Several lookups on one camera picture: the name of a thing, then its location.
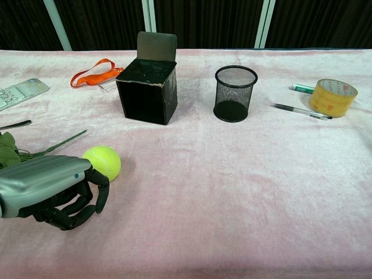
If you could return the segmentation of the metal fork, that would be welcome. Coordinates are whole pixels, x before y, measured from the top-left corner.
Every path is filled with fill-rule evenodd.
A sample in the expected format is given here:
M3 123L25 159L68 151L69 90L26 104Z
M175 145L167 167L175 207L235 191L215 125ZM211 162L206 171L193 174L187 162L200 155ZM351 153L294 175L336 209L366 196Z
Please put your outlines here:
M31 123L32 123L31 120L21 121L19 123L15 123L15 124L11 124L11 125L0 127L0 130L6 130L6 129L11 129L11 128L24 127L24 126L27 126L27 125L29 125Z

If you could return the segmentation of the white frame post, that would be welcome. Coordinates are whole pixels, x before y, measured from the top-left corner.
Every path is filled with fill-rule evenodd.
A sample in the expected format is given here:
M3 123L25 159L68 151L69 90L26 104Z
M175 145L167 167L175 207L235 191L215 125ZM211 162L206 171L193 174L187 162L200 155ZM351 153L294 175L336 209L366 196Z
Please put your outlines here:
M44 5L47 9L47 12L49 14L49 17L52 21L53 27L57 33L58 39L62 45L62 48L64 51L72 51L72 47L70 45L70 41L68 39L68 36L66 34L64 25L62 23L62 20L60 18L58 9L55 5L54 0L43 0Z
M263 0L254 44L255 49L263 49L266 46L275 4L276 0Z
M141 0L145 31L156 33L156 17L154 0Z

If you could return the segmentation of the clear blister pack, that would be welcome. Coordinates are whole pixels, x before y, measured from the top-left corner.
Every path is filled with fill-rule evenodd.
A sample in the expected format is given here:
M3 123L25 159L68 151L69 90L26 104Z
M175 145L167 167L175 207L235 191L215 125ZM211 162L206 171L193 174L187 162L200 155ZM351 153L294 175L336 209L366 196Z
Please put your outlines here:
M49 91L50 87L37 78L0 89L0 112Z

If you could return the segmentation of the yellow packing tape roll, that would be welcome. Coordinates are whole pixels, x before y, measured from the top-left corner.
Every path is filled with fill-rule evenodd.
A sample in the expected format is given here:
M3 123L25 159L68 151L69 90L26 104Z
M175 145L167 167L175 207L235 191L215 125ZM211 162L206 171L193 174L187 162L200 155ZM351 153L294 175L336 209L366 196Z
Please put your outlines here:
M315 112L342 117L357 95L357 89L343 81L321 79L309 99L309 106Z

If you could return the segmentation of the yellow tennis ball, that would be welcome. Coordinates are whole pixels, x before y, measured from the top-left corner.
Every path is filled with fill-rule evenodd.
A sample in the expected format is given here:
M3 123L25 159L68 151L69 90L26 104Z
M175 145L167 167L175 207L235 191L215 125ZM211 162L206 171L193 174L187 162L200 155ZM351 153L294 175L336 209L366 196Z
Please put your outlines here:
M113 181L121 171L121 159L109 146L93 146L84 152L82 158L88 159L94 169Z

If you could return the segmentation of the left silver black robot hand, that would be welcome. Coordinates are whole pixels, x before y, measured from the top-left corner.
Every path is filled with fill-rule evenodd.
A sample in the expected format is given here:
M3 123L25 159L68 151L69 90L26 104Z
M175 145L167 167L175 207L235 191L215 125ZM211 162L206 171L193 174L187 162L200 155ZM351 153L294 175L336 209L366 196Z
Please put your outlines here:
M72 230L101 213L109 179L88 159L51 155L0 170L0 218L33 216Z

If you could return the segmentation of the green white marker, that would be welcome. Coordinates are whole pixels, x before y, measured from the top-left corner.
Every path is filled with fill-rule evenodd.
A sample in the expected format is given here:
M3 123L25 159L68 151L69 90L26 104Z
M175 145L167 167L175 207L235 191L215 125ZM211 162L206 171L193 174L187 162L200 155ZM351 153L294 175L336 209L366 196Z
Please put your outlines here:
M306 93L306 94L312 94L313 91L314 91L314 87L310 87L310 86L302 85L302 84L297 84L297 83L292 83L289 86L289 89L291 89L293 91L297 91L297 92L303 92L303 93Z

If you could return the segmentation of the clear badge holder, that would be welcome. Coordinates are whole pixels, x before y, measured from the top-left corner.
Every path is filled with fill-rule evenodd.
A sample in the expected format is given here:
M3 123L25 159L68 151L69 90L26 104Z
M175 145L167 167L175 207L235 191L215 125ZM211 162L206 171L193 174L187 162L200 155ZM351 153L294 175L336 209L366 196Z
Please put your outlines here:
M104 92L111 92L117 89L115 80L110 80L99 85L99 88Z

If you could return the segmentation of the black cardboard box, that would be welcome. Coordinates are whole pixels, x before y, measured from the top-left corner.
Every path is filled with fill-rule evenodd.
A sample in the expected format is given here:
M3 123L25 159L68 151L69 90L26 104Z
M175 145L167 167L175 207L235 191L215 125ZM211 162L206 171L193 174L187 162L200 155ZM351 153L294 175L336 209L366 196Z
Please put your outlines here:
M116 77L126 118L167 125L176 110L177 36L141 31L137 57Z

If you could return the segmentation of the artificial flower with green leaves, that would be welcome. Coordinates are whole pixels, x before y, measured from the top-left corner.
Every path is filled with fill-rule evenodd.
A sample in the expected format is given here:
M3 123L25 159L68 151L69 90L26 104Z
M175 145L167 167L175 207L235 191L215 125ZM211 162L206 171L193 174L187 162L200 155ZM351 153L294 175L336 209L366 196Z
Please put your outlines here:
M4 134L0 133L0 170L14 166L17 164L20 164L22 162L29 161L34 158L38 158L41 156L46 155L47 153L50 153L54 151L55 149L59 148L60 146L74 140L75 138L85 134L87 130L83 130L82 132L73 135L72 137L54 145L49 148L47 148L44 151L36 152L36 153L30 153L29 151L19 149L15 144L15 139L13 135L9 132L6 132Z

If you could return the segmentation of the pink plush table cloth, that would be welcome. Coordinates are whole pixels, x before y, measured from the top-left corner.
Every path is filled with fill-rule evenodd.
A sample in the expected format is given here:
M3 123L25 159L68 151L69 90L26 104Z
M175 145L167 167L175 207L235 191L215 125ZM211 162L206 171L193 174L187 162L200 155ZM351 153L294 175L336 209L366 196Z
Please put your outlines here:
M124 117L116 90L74 89L108 58L134 51L0 50L0 88L38 78L50 89L0 112L17 146L81 156L109 145L121 173L107 204L81 227L61 231L33 218L0 219L0 279L372 279L372 49L253 51L180 49L178 106L168 125ZM254 70L248 117L230 123L213 108L215 73ZM330 120L314 111L321 79L358 95Z

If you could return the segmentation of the black mesh pen cup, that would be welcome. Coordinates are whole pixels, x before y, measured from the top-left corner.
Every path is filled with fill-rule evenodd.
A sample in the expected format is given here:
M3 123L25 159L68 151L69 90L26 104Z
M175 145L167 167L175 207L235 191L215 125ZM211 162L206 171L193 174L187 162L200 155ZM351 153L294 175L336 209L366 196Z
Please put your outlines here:
M218 69L215 79L214 115L230 123L246 119L253 87L258 81L256 72L245 66L229 65Z

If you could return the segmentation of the clear black ballpoint pen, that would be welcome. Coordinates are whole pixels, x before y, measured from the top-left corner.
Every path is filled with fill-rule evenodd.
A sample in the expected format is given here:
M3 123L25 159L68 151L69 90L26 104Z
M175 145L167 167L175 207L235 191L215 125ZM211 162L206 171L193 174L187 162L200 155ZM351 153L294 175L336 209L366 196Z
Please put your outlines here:
M314 111L300 109L300 108L296 108L296 107L288 106L288 105L283 105L283 104L279 104L279 103L272 103L270 106L274 107L274 108L277 108L277 109L286 110L286 111L289 111L289 112L294 112L294 113L307 115L307 116L310 116L310 117L313 117L313 118L316 118L316 119L321 119L321 120L332 119L331 116L326 116L326 115L323 115L321 113L317 113L317 112L314 112Z

